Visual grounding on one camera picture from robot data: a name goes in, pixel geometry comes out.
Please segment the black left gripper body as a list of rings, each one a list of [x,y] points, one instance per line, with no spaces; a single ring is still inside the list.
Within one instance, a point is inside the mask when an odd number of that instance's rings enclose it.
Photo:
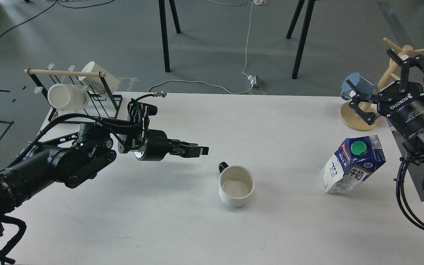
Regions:
[[[133,152],[139,161],[161,161],[172,151],[167,135],[161,130],[148,129],[146,137],[142,134],[119,135],[124,144],[118,143],[118,151],[122,154]]]

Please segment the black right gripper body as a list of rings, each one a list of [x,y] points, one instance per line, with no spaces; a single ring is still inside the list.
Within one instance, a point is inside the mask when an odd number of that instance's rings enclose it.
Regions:
[[[386,116],[404,139],[411,139],[424,128],[424,91],[422,85],[408,82],[404,93],[399,92],[399,84],[393,82],[382,89],[382,97],[390,102],[379,101],[378,113]]]

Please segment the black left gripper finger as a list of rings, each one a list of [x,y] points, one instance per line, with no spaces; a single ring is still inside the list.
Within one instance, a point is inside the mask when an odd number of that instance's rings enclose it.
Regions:
[[[198,158],[202,155],[208,155],[208,152],[209,147],[175,147],[169,154],[183,158]]]
[[[168,143],[172,146],[172,152],[186,152],[187,150],[199,150],[200,152],[208,152],[208,146],[199,146],[197,143],[189,143],[178,139],[168,139]]]

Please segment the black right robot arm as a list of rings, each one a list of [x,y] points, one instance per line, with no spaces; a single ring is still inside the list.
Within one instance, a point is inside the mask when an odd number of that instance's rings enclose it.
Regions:
[[[411,210],[404,190],[409,165],[424,164],[424,90],[421,84],[409,81],[411,67],[417,67],[424,74],[424,56],[416,55],[402,59],[393,50],[387,50],[387,55],[395,66],[401,68],[399,80],[372,94],[364,93],[352,81],[346,81],[355,92],[349,102],[349,108],[369,126],[380,116],[387,118],[405,139],[403,146],[407,154],[400,158],[401,164],[394,179],[396,199],[405,217],[417,228],[424,230],[424,223]]]

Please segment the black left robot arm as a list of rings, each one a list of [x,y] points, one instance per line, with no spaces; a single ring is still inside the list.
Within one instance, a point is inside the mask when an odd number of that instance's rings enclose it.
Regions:
[[[127,120],[93,117],[85,114],[59,116],[28,143],[15,160],[0,170],[0,263],[14,264],[7,255],[26,231],[24,221],[7,214],[54,182],[76,188],[94,179],[99,171],[120,153],[134,152],[139,161],[161,161],[167,154],[183,158],[207,155],[209,148],[196,143],[169,139],[165,132],[149,128],[149,118],[158,112],[154,105],[141,102],[151,93],[131,99]]]

